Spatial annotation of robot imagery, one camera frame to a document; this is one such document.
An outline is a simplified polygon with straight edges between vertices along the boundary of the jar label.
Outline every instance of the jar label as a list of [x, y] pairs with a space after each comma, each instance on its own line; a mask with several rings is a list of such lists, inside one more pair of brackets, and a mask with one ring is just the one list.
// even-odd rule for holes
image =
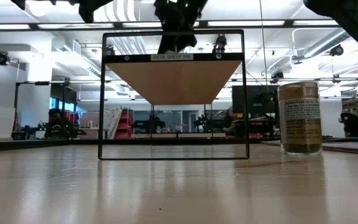
[[321, 116], [318, 99], [279, 102], [280, 132], [284, 144], [321, 144]]

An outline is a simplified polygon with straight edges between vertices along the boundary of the table surface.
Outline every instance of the table surface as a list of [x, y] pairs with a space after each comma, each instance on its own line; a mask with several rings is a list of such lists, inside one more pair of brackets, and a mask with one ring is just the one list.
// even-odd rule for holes
[[[0, 152], [0, 223], [358, 223], [358, 154], [99, 161], [97, 146]], [[243, 146], [106, 146], [117, 156], [240, 155]]]

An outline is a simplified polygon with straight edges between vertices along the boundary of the black chair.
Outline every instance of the black chair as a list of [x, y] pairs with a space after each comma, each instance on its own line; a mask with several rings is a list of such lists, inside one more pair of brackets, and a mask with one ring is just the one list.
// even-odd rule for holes
[[358, 116], [352, 113], [341, 113], [341, 122], [344, 125], [346, 137], [358, 138]]

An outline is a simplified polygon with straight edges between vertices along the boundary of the ceiling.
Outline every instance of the ceiling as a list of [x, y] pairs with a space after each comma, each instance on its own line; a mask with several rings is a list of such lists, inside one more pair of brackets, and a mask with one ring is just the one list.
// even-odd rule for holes
[[[95, 12], [95, 20], [107, 21], [156, 21], [153, 2], [144, 0], [115, 0]], [[49, 22], [82, 22], [76, 13], [75, 6], [59, 3], [58, 7], [50, 6], [48, 1], [27, 1], [25, 11], [20, 10], [10, 0], [0, 0], [0, 24], [3, 23], [49, 23]], [[282, 19], [327, 19], [321, 17], [303, 6], [303, 0], [209, 0], [203, 10], [202, 20], [282, 20]], [[247, 78], [265, 78], [267, 73], [282, 70], [286, 78], [332, 77], [333, 73], [343, 74], [345, 77], [358, 77], [358, 43], [347, 39], [342, 44], [345, 54], [340, 57], [320, 55], [307, 60], [303, 65], [296, 66], [291, 63], [290, 56], [293, 49], [307, 49], [321, 39], [330, 35], [338, 28], [330, 29], [244, 29]], [[100, 69], [101, 42], [106, 31], [58, 31], [58, 32], [0, 32], [0, 44], [29, 44], [39, 52], [50, 52], [52, 39], [63, 36], [74, 39], [82, 46], [81, 53], [92, 65]], [[227, 52], [240, 52], [241, 39], [239, 35], [227, 35]], [[158, 49], [160, 37], [141, 37], [148, 54], [155, 54]], [[193, 53], [208, 53], [211, 51], [216, 35], [197, 36], [198, 44], [189, 49]], [[132, 53], [137, 49], [132, 45]], [[75, 73], [77, 69], [71, 65], [56, 64], [53, 75], [70, 77], [72, 80], [97, 80], [96, 76], [84, 76]], [[241, 69], [237, 69], [232, 78], [241, 77]], [[110, 78], [117, 79], [110, 72]], [[327, 88], [333, 86], [332, 82], [321, 83]], [[342, 82], [342, 89], [349, 89], [358, 85], [358, 82]], [[97, 91], [99, 86], [83, 84], [82, 91]]]

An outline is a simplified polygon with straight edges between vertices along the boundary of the black monitor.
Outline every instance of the black monitor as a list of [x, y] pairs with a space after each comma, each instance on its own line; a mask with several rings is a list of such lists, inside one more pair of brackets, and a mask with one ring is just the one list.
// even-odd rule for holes
[[[267, 91], [273, 92], [277, 91], [278, 85], [269, 85], [266, 86], [257, 85], [257, 86], [246, 86], [247, 88], [247, 102], [248, 102], [248, 114], [251, 118], [263, 117], [265, 113], [274, 113], [275, 107], [274, 103], [270, 102], [266, 105], [262, 105], [258, 101], [258, 97], [261, 93], [266, 93]], [[244, 113], [244, 92], [243, 86], [233, 86], [232, 87], [232, 102], [233, 102], [233, 113]]]

